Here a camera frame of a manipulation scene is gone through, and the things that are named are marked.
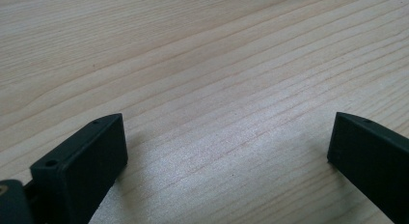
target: wood grain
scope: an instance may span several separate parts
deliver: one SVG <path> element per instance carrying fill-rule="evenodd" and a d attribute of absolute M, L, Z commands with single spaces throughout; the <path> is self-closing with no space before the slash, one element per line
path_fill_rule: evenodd
<path fill-rule="evenodd" d="M 91 223 L 391 223 L 326 160 L 409 136 L 409 0 L 0 0 L 0 180 L 92 119 L 129 163 Z"/>

